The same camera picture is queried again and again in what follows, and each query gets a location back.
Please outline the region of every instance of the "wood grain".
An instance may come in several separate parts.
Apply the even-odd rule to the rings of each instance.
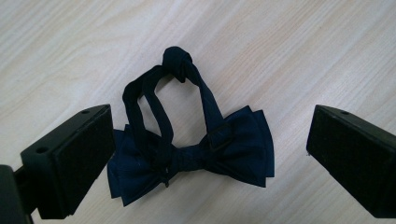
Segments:
[[[181,46],[223,115],[263,109],[276,153],[266,189],[206,171],[178,174],[122,207],[106,172],[74,216],[35,223],[396,223],[366,212],[314,158],[314,106],[345,109],[396,134],[395,1],[1,1],[0,163],[78,111],[111,104]],[[199,92],[174,79],[158,90],[174,144],[205,134]],[[158,132],[146,102],[148,128]]]

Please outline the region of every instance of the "wooden table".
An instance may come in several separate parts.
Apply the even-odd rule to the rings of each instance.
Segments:
[[[123,128],[123,88],[170,46],[191,54],[223,115],[264,110],[276,177],[262,189],[181,173],[123,207],[110,198],[104,170],[73,216],[41,220],[35,211],[35,223],[396,222],[373,218],[305,150],[315,105],[396,133],[391,0],[2,1],[0,163],[16,170],[24,149],[90,106],[111,104],[114,127]],[[205,134],[198,89],[175,79],[162,86],[174,144],[196,144]]]

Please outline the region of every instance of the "dark fabric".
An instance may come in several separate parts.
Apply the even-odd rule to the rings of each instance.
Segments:
[[[185,78],[201,93],[207,135],[194,146],[172,145],[173,129],[154,93],[158,81],[168,74]],[[161,136],[147,131],[137,99],[144,94],[158,121]],[[215,98],[193,65],[189,53],[172,47],[163,55],[163,65],[154,66],[128,84],[122,95],[131,125],[115,130],[116,153],[107,166],[111,196],[124,205],[139,199],[178,172],[206,169],[236,180],[265,187],[265,177],[273,177],[274,147],[261,110],[249,106],[223,118]]]

